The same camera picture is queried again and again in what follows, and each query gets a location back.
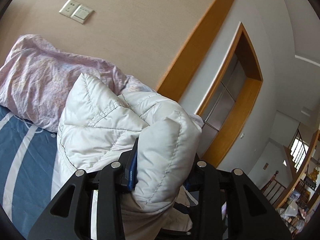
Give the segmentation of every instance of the blue bedsheet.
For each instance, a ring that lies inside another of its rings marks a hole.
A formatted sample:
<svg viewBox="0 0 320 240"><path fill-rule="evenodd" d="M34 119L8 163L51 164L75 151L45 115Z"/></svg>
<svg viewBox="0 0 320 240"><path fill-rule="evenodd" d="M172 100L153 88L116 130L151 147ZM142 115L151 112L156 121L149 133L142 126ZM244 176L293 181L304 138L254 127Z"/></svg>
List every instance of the blue bedsheet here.
<svg viewBox="0 0 320 240"><path fill-rule="evenodd" d="M0 203L25 238L51 200L56 153L56 134L0 106Z"/></svg>

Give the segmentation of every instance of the wooden baluster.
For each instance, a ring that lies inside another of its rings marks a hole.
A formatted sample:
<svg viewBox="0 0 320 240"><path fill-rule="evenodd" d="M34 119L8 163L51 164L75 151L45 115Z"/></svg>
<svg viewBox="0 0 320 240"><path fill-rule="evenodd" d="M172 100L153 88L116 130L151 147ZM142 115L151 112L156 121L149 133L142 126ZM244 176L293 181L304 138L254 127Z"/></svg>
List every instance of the wooden baluster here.
<svg viewBox="0 0 320 240"><path fill-rule="evenodd" d="M278 173L279 171L276 171L276 173L272 176L271 180L269 180L269 182L261 189L262 193L264 193L266 189L270 186L270 184L275 180Z"/></svg>

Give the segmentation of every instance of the statue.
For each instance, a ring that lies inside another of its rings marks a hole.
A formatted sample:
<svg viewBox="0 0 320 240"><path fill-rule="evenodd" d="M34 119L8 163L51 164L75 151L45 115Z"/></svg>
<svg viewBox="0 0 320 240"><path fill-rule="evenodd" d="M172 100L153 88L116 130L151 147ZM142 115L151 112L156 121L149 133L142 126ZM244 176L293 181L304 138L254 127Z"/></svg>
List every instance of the statue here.
<svg viewBox="0 0 320 240"><path fill-rule="evenodd" d="M309 177L314 183L316 183L317 178L318 178L318 174L319 174L319 171L318 171L316 168L314 168L314 169L313 169L313 172L311 172L311 173L308 175L308 177Z"/></svg>

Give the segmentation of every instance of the metal bolt head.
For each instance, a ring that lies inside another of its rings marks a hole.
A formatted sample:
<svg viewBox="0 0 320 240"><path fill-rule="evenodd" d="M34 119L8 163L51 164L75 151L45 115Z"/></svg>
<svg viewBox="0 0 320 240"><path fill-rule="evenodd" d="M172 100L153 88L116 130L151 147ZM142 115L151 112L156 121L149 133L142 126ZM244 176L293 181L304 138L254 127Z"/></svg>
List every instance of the metal bolt head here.
<svg viewBox="0 0 320 240"><path fill-rule="evenodd" d="M207 166L207 163L204 162L204 161L198 161L198 162L197 162L197 165L198 165L200 168L204 168L205 166Z"/></svg>
<svg viewBox="0 0 320 240"><path fill-rule="evenodd" d="M241 176L243 174L243 171L241 169L235 169L233 172L238 176Z"/></svg>
<svg viewBox="0 0 320 240"><path fill-rule="evenodd" d="M120 162L113 162L113 163L111 163L111 167L112 168L119 168L121 166L121 163Z"/></svg>
<svg viewBox="0 0 320 240"><path fill-rule="evenodd" d="M84 170L77 170L76 171L76 176L77 177L80 177L80 176L82 176L84 174Z"/></svg>

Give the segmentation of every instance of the wooden trim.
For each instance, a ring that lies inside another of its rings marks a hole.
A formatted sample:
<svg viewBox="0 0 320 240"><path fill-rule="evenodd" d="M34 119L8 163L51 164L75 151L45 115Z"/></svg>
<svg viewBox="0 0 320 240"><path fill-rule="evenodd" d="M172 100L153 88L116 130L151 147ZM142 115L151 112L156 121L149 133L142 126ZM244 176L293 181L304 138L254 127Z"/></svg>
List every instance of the wooden trim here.
<svg viewBox="0 0 320 240"><path fill-rule="evenodd" d="M319 198L320 198L320 187L318 186L318 188L316 189L316 192L313 194L313 196L310 198L310 200L307 203L307 206L310 211L313 210Z"/></svg>
<svg viewBox="0 0 320 240"><path fill-rule="evenodd" d="M283 146L283 148L284 148L285 154L287 155L287 158L288 158L288 162L289 162L288 164L289 164L289 167L290 167L292 178L294 178L294 176L297 174L297 169L294 167L295 163L292 160L293 157L291 155L291 150L286 146Z"/></svg>
<svg viewBox="0 0 320 240"><path fill-rule="evenodd" d="M167 70L157 92L179 101L217 36L234 0L215 0Z"/></svg>
<svg viewBox="0 0 320 240"><path fill-rule="evenodd" d="M296 175L292 178L291 183L289 184L289 186L287 187L286 190L284 190L280 196L280 198L273 204L274 208L278 208L281 207L284 202L286 202L287 198L290 196L290 194L292 193L292 191L294 190L294 188L296 187L296 185L298 184L298 182L301 179L301 176L303 175L304 171L306 170L310 159L311 159L311 153L313 151L313 149L315 148L317 142L318 142L318 138L319 138L319 132L320 130L317 130L311 139L310 142L310 146L307 152L306 157L304 158L301 167L299 168L298 172L296 173Z"/></svg>
<svg viewBox="0 0 320 240"><path fill-rule="evenodd" d="M249 36L241 23L226 60L223 63L222 69L220 70L221 73L219 73L218 78L210 88L209 93L207 94L204 103L200 106L197 114L201 115L208 106L209 101L216 91L234 53L236 53L247 79L244 82L241 92L238 95L229 116L203 155L203 159L215 167L221 163L238 138L254 107L263 81L257 56L254 52Z"/></svg>
<svg viewBox="0 0 320 240"><path fill-rule="evenodd" d="M249 35L245 30L243 24L240 25L242 34L240 36L238 45L236 46L236 55L242 65L242 68L248 78L263 81L261 69L258 58L254 52L253 45L250 41Z"/></svg>
<svg viewBox="0 0 320 240"><path fill-rule="evenodd" d="M239 42L240 36L241 36L241 34L243 32L243 29L244 29L243 25L240 24L240 26L238 28L238 31L236 33L236 36L235 36L235 38L233 40L233 43L231 45L231 48L230 48L230 50L229 50L229 52L227 54L227 57L226 57L225 61L222 64L222 67L221 67L221 69L220 69L220 71L219 71L219 73L217 75L216 80L214 81L213 85L210 87L209 92L205 96L205 99L204 99L202 105L200 106L199 110L197 111L197 115L201 116L203 114L204 110L207 108L207 106L209 104L210 99L212 98L213 94L217 90L217 88L218 88L218 86L219 86L219 84L220 84L220 82L221 82L221 80L222 80L222 78L223 78L228 66L229 66L229 63L230 63L230 61L232 59L232 56L233 56L233 54L234 54L234 52L236 50L236 46L237 46L237 44Z"/></svg>
<svg viewBox="0 0 320 240"><path fill-rule="evenodd" d="M203 155L203 159L218 167L244 127L258 97L262 82L247 78L229 116L223 123L213 142Z"/></svg>

